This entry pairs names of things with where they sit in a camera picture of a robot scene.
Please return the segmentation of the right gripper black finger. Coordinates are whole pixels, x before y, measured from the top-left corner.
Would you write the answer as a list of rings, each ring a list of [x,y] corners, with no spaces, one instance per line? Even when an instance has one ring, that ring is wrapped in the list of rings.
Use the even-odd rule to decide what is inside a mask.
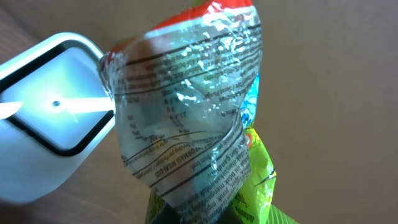
[[[149,224],[182,224],[180,215],[166,202],[154,202],[149,207]]]

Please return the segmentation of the green snack packet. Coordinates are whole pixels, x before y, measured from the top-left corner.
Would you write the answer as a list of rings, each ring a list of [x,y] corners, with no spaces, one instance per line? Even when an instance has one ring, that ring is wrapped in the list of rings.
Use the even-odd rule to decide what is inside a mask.
[[[183,223],[292,223],[254,130],[261,20],[250,0],[199,1],[97,64],[125,168]]]

